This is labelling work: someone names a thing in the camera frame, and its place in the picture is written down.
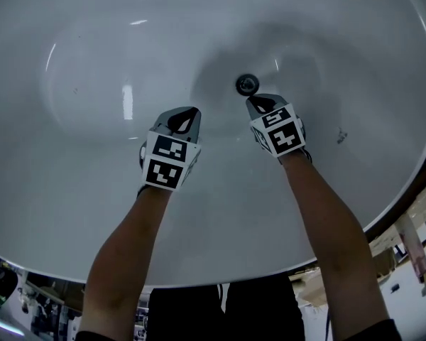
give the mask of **sink bowl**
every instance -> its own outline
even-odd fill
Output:
[[[202,112],[147,284],[253,278],[313,260],[238,76],[291,102],[364,229],[426,156],[426,0],[0,0],[0,256],[84,281],[141,186],[158,115]]]

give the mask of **person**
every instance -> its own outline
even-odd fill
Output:
[[[334,339],[400,340],[354,214],[301,151],[279,159],[322,270]],[[133,338],[136,305],[170,196],[167,190],[143,190],[100,249],[89,273],[77,340]],[[149,306],[150,341],[305,338],[286,274],[231,284],[225,314],[216,286],[154,290]]]

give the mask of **person's right arm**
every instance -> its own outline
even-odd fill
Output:
[[[389,319],[366,237],[351,210],[301,152],[280,157],[319,262],[335,340]]]

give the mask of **forearm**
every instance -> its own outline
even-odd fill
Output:
[[[359,222],[314,166],[302,153],[284,156],[282,163],[321,268],[373,268]]]
[[[104,243],[90,271],[85,299],[95,308],[137,304],[170,192],[144,190]]]

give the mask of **water stain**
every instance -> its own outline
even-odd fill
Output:
[[[336,141],[338,144],[341,144],[349,134],[345,131],[342,131],[342,128],[339,128],[338,140]]]

